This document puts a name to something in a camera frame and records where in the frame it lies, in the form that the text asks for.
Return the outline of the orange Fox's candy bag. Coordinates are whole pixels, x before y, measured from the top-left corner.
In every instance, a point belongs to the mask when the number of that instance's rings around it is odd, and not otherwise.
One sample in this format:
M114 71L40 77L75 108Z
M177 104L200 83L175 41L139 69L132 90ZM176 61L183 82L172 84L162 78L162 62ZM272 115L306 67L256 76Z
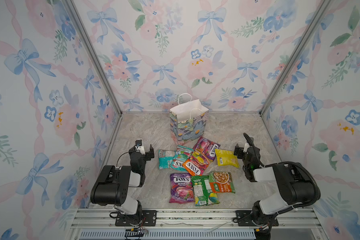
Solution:
M198 150L195 150L182 164L183 168L192 176L202 176L209 165L209 159Z

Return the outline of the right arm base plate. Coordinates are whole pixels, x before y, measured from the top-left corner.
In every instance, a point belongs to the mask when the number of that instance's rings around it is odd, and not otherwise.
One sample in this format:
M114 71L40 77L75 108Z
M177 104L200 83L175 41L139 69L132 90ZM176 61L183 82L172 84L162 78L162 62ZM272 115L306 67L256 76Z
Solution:
M252 210L236 210L233 222L240 227L264 227L271 222L272 215L253 213Z

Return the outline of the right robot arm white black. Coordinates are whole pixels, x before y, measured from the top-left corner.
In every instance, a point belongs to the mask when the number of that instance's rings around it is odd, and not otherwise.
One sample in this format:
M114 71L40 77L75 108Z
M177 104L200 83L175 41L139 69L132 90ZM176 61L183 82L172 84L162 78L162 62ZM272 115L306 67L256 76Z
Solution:
M321 198L321 191L314 177L300 163L282 162L263 165L260 149L235 146L234 156L243 160L245 177L251 183L275 182L278 190L270 197L256 201L251 213L237 216L238 224L252 223L256 226L272 226L277 216L297 208L313 205Z

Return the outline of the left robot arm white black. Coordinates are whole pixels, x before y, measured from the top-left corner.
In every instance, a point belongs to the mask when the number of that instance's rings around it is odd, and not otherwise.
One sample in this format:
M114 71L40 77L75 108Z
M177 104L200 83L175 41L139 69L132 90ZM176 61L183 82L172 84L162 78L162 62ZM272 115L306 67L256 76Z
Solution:
M129 149L130 165L102 168L91 190L91 203L99 206L112 206L115 211L110 218L115 220L117 227L154 227L157 220L156 210L143 210L140 201L128 195L130 188L141 188L146 179L146 164L155 157L154 148L149 151L141 140Z

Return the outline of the floral paper gift bag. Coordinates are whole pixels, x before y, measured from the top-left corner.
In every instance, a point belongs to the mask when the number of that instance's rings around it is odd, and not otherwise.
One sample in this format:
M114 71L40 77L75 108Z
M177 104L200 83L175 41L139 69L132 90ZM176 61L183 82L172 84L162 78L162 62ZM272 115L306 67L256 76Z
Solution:
M179 95L177 103L169 110L171 137L175 144L183 146L204 134L209 109L188 93Z

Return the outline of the teal snack packet back side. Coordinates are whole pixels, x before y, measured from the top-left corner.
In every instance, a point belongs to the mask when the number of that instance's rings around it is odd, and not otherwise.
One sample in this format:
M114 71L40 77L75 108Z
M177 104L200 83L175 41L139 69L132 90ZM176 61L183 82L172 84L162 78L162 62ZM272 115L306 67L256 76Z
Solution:
M159 150L159 170L169 169L175 157L175 151Z

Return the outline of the teal Fox's mint candy bag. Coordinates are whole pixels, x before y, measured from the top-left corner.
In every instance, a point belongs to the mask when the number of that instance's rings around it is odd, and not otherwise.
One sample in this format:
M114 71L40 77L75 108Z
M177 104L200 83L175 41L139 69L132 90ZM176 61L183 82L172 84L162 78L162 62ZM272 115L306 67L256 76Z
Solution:
M189 159L193 152L194 150L191 148L178 145L170 167L177 171L186 172L187 170L183 167L183 163Z

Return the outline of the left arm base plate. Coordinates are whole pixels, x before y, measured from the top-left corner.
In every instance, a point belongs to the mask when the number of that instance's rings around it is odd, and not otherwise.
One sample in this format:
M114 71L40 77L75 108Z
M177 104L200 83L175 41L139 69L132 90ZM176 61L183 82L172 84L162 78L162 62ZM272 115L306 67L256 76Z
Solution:
M118 213L115 218L116 227L154 227L157 222L156 210L137 211L135 215L124 215Z

